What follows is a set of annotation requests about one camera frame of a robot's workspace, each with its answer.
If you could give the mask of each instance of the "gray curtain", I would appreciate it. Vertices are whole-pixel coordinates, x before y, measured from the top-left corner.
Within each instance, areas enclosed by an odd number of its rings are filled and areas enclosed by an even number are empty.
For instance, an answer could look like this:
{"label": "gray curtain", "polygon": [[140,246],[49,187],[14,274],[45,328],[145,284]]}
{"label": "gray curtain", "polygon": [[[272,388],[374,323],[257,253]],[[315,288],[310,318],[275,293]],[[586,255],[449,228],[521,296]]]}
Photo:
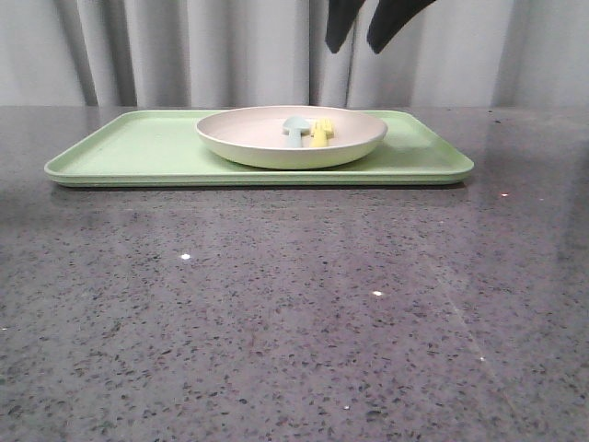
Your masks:
{"label": "gray curtain", "polygon": [[0,105],[589,105],[589,1],[437,0],[380,54],[367,0],[0,0]]}

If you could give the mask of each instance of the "tray rim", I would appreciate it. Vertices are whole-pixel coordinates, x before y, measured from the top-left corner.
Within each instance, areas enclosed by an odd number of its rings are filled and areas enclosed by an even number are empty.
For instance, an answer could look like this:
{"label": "tray rim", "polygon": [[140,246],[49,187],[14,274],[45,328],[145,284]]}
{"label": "tray rim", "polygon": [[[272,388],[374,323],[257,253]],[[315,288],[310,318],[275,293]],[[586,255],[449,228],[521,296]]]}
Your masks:
{"label": "tray rim", "polygon": [[[355,110],[366,112],[377,118],[383,118],[382,115],[397,115],[401,118],[410,119],[413,123],[419,124],[421,129],[440,140],[446,147],[449,147],[455,154],[461,156],[465,162],[462,169],[453,170],[451,173],[434,173],[431,171],[412,171],[410,174],[394,174],[384,170],[337,170],[337,166],[327,169],[307,169],[307,170],[278,170],[278,169],[253,169],[247,171],[228,171],[227,173],[166,173],[151,175],[136,175],[131,177],[128,174],[75,174],[70,172],[60,172],[52,169],[52,165],[71,155],[72,152],[85,145],[89,140],[100,137],[102,134],[113,130],[113,126],[123,125],[127,121],[138,119],[148,119],[151,116],[174,117],[194,116],[194,118],[203,118],[218,112],[230,111],[232,109],[218,110],[131,110],[125,112],[111,121],[103,124],[97,130],[88,134],[74,145],[65,149],[62,153],[47,161],[43,167],[45,173],[50,179],[57,184],[66,187],[200,187],[200,186],[264,186],[264,185],[295,185],[295,186],[313,186],[313,185],[440,185],[455,184],[463,181],[474,169],[474,162],[448,143],[444,138],[434,132],[426,124],[415,118],[408,112],[400,110]],[[304,181],[297,177],[312,177],[313,180]]]}

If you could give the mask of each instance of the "plate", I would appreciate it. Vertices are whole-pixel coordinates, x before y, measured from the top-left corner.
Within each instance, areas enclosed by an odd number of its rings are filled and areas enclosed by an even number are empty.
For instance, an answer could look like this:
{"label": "plate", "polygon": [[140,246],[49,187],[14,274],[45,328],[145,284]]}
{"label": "plate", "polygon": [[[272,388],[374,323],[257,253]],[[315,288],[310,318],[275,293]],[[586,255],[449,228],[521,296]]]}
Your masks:
{"label": "plate", "polygon": [[[299,115],[311,125],[329,118],[334,135],[326,147],[288,147],[283,123]],[[372,115],[320,106],[262,106],[226,110],[196,123],[208,149],[219,157],[266,169],[321,169],[349,163],[371,153],[387,134],[387,125]]]}

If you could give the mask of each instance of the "utensil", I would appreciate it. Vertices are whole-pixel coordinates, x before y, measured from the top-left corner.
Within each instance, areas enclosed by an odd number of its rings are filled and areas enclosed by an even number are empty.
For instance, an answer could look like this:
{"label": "utensil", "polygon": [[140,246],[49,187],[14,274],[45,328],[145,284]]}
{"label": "utensil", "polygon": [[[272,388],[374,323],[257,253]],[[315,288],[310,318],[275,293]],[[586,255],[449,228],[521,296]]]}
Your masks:
{"label": "utensil", "polygon": [[329,145],[328,138],[333,136],[333,122],[329,118],[319,118],[313,122],[311,129],[311,147],[326,147]]}
{"label": "utensil", "polygon": [[288,147],[303,147],[303,134],[308,134],[311,124],[303,117],[295,115],[286,119],[283,124],[284,131],[288,134],[286,145]]}

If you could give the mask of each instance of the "black object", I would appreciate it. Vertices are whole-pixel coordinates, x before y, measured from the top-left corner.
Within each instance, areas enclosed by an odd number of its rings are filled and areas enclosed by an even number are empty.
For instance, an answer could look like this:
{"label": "black object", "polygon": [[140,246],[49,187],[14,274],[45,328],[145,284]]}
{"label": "black object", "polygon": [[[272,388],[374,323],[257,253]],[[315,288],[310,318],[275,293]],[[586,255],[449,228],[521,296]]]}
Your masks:
{"label": "black object", "polygon": [[[380,0],[368,29],[368,44],[380,53],[395,35],[435,0]],[[364,0],[329,0],[325,42],[331,52],[340,50]]]}

